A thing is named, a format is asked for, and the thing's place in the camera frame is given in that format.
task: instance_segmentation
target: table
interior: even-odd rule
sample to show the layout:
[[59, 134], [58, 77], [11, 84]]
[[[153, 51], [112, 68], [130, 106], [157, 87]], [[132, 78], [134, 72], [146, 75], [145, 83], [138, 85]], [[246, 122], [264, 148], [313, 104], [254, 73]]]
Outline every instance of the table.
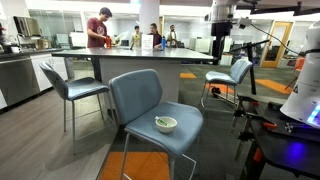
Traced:
[[[251, 119], [250, 127], [255, 140], [252, 142], [240, 180], [259, 179], [265, 163], [293, 172], [297, 176], [320, 179], [320, 143], [274, 133], [254, 119]], [[261, 159], [257, 158], [257, 150], [261, 150]]]
[[59, 57], [99, 58], [104, 84], [121, 74], [154, 69], [158, 72], [163, 89], [161, 101], [178, 102], [180, 68], [182, 61], [210, 61], [212, 56], [184, 48], [143, 50], [130, 48], [88, 48], [52, 53]]

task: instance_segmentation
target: red shirt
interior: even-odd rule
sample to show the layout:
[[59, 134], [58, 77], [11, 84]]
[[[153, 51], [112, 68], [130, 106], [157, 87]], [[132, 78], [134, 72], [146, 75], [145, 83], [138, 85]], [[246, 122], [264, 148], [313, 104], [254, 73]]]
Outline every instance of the red shirt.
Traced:
[[[88, 20], [87, 29], [92, 29], [93, 32], [102, 36], [107, 35], [107, 27], [97, 18], [90, 18]], [[105, 40], [101, 38], [93, 38], [88, 36], [88, 48], [104, 47]]]
[[161, 44], [162, 37], [161, 37], [160, 34], [152, 34], [152, 33], [150, 33], [150, 34], [148, 34], [148, 35], [153, 35], [153, 47], [154, 47], [155, 45]]

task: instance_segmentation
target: bottle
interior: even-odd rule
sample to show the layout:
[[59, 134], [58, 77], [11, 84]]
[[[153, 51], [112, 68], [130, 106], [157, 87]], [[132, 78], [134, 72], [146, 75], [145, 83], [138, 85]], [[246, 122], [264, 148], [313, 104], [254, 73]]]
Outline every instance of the bottle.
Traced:
[[166, 38], [164, 36], [162, 36], [161, 49], [165, 49], [165, 48], [166, 48]]
[[111, 48], [111, 38], [110, 38], [110, 36], [106, 37], [106, 46], [107, 46], [108, 49]]

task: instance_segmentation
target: small bowl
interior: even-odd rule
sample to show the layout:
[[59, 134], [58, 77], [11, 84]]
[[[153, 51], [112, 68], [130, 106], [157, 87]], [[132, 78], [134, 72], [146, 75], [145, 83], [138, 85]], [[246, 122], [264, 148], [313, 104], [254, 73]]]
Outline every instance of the small bowl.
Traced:
[[177, 126], [177, 121], [172, 117], [161, 116], [156, 117], [156, 124], [160, 132], [171, 133]]

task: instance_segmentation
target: black cable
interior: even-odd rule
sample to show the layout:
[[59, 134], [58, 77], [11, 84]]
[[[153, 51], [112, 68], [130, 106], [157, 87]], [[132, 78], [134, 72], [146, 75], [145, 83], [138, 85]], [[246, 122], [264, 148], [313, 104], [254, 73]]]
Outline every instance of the black cable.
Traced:
[[291, 52], [296, 53], [296, 54], [298, 54], [298, 55], [300, 54], [300, 53], [298, 53], [298, 52], [296, 52], [296, 51], [293, 51], [293, 50], [289, 49], [285, 44], [283, 44], [283, 43], [280, 41], [280, 39], [278, 39], [278, 38], [276, 38], [276, 37], [272, 36], [271, 34], [269, 34], [269, 33], [265, 32], [264, 30], [262, 30], [262, 29], [260, 29], [260, 28], [256, 27], [256, 26], [255, 26], [255, 25], [253, 25], [253, 24], [251, 24], [251, 26], [253, 26], [253, 27], [254, 27], [254, 28], [256, 28], [257, 30], [259, 30], [259, 31], [261, 31], [261, 32], [263, 32], [263, 33], [265, 33], [265, 34], [268, 34], [269, 36], [271, 36], [271, 37], [275, 38], [276, 40], [278, 40], [278, 41], [282, 44], [282, 46], [283, 46], [283, 47], [285, 47], [288, 51], [291, 51]]

